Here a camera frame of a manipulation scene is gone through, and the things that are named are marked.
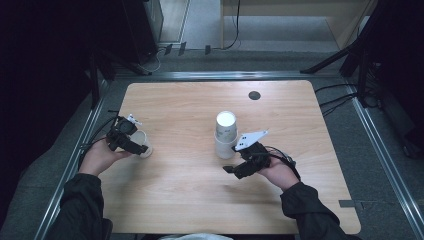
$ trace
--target small round hole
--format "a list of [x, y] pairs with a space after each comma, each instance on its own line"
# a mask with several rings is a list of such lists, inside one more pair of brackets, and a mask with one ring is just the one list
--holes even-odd
[[259, 98], [261, 98], [261, 94], [259, 92], [256, 91], [251, 91], [249, 93], [249, 98], [252, 100], [258, 100]]

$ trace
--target black jacket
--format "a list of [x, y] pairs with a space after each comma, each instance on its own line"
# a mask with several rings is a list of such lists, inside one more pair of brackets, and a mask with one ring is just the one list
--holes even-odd
[[[101, 239], [103, 196], [100, 179], [77, 174], [65, 184], [60, 213], [46, 239]], [[347, 239], [339, 219], [318, 199], [318, 192], [297, 183], [281, 195], [284, 215], [296, 219], [301, 239]]]

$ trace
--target black curtain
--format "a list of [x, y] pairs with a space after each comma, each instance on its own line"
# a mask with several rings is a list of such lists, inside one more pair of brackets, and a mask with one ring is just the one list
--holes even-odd
[[0, 3], [0, 226], [21, 173], [46, 152], [90, 92], [89, 48], [61, 1]]

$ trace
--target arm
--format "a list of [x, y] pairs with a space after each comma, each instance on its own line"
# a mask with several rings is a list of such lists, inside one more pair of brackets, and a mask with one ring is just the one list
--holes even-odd
[[321, 203], [317, 190], [300, 182], [280, 160], [271, 158], [270, 167], [258, 173], [283, 190], [283, 213], [296, 219], [301, 239], [347, 239], [339, 219]]
[[65, 184], [61, 210], [46, 239], [101, 239], [104, 203], [98, 175], [130, 155], [111, 151], [105, 139], [96, 142], [78, 174]]

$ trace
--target paper cup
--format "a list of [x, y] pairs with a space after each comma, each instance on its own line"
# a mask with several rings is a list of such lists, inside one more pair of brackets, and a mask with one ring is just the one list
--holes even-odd
[[219, 141], [215, 133], [215, 153], [216, 155], [218, 155], [218, 157], [222, 159], [230, 159], [234, 157], [236, 153], [233, 151], [232, 147], [234, 147], [236, 144], [237, 144], [237, 135], [232, 142], [224, 143]]
[[236, 116], [223, 111], [216, 116], [216, 138], [223, 143], [231, 143], [237, 138]]
[[130, 139], [132, 142], [137, 143], [140, 146], [145, 145], [148, 147], [146, 152], [140, 154], [141, 158], [147, 158], [152, 154], [153, 147], [149, 139], [147, 138], [147, 134], [145, 132], [139, 130], [133, 133], [133, 135], [130, 136]]

